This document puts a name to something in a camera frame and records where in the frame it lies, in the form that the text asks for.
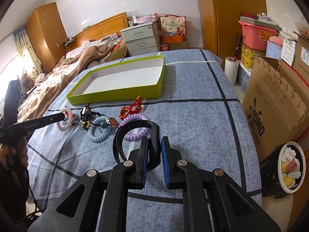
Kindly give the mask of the left hand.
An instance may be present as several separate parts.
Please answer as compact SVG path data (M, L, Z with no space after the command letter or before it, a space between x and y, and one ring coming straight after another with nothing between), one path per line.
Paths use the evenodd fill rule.
M18 151L20 151L19 159L21 164L27 168L28 167L28 149L27 149L27 140L22 138L21 141L18 142ZM7 144L2 143L0 147L0 160L1 165L5 170L8 170L8 157L13 156L18 151L14 147L10 147Z

